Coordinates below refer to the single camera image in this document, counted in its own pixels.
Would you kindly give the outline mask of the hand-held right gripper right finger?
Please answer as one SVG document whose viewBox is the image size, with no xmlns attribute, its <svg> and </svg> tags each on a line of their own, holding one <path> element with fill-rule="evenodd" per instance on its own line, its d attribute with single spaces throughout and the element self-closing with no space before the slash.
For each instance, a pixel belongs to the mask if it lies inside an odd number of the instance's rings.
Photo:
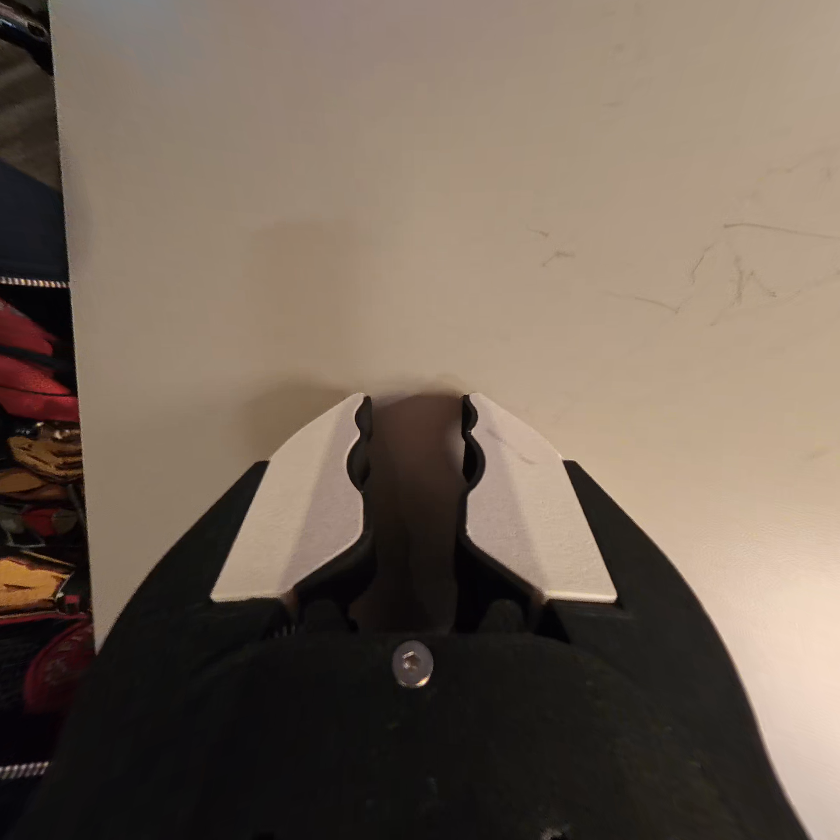
<svg viewBox="0 0 840 840">
<path fill-rule="evenodd" d="M 546 606 L 615 607 L 618 593 L 560 453 L 486 395 L 462 399 L 458 624 L 510 601 L 526 624 Z"/>
</svg>

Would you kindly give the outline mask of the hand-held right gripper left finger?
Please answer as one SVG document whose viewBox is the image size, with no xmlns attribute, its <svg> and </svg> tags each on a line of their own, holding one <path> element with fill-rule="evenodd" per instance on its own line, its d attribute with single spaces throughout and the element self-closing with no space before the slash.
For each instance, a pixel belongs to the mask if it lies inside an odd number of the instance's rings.
<svg viewBox="0 0 840 840">
<path fill-rule="evenodd" d="M 274 601 L 293 617 L 331 602 L 347 614 L 376 573 L 366 510 L 372 400 L 354 393 L 268 459 L 211 591 L 216 604 Z"/>
</svg>

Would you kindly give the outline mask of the dark zip jacket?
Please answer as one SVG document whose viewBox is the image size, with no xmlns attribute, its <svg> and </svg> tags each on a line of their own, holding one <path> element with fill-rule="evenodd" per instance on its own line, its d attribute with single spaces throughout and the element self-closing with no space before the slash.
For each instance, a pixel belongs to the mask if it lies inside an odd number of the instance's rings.
<svg viewBox="0 0 840 840">
<path fill-rule="evenodd" d="M 69 288 L 62 195 L 4 161 L 1 278 L 6 286 Z"/>
</svg>

